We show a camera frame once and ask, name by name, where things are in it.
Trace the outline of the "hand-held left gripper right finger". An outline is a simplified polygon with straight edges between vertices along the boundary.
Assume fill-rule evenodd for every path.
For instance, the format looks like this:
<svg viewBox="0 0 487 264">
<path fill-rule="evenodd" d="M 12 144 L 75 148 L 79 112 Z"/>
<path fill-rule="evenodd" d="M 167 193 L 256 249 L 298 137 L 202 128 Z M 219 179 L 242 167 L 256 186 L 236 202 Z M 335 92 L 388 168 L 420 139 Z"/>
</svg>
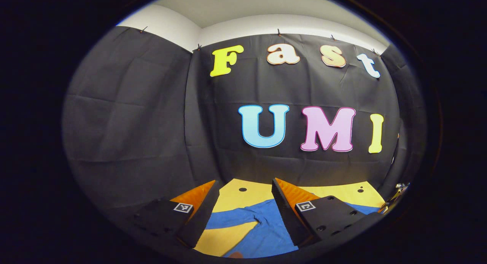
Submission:
<svg viewBox="0 0 487 264">
<path fill-rule="evenodd" d="M 379 222 L 380 212 L 361 210 L 336 195 L 320 197 L 275 178 L 272 194 L 285 227 L 299 249 L 317 243 L 339 247 Z"/>
</svg>

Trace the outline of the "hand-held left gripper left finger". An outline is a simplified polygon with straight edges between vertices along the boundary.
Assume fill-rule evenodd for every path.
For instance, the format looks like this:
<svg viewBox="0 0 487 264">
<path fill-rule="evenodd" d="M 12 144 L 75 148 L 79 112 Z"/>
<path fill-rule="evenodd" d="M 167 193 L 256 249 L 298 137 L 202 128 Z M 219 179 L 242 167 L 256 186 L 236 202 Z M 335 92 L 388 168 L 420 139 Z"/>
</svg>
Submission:
<svg viewBox="0 0 487 264">
<path fill-rule="evenodd" d="M 157 198 L 132 214 L 132 225 L 156 247 L 196 247 L 219 197 L 209 181 L 172 199 Z"/>
</svg>

